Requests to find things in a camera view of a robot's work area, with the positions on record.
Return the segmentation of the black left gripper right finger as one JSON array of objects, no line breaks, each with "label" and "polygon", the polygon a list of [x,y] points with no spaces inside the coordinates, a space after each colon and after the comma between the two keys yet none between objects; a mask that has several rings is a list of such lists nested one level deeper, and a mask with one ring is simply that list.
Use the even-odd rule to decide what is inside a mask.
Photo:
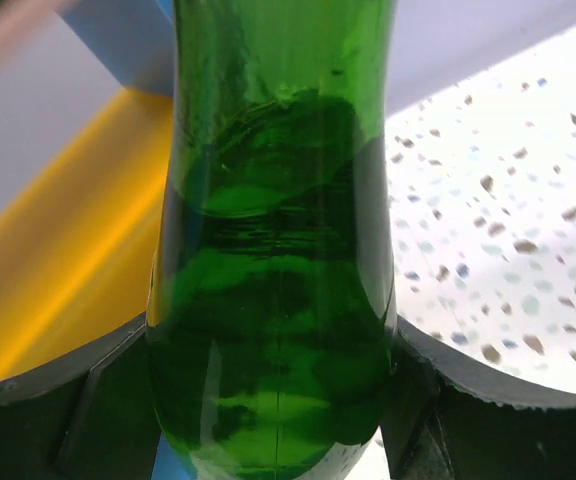
[{"label": "black left gripper right finger", "polygon": [[576,394],[488,367],[399,319],[381,422],[401,479],[429,435],[451,479],[576,479]]}]

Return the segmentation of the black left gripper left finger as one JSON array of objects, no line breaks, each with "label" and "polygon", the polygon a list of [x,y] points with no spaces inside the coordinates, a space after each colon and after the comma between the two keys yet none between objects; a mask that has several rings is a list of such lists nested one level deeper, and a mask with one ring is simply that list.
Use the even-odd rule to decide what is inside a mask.
[{"label": "black left gripper left finger", "polygon": [[148,479],[160,428],[145,317],[0,381],[0,479]]}]

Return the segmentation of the green glass bottle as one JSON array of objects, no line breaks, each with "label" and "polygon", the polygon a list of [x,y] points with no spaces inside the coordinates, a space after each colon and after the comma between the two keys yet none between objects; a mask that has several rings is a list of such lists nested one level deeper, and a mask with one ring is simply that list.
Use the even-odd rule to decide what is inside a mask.
[{"label": "green glass bottle", "polygon": [[194,479],[342,479],[396,330],[391,1],[177,1],[175,122],[146,313]]}]

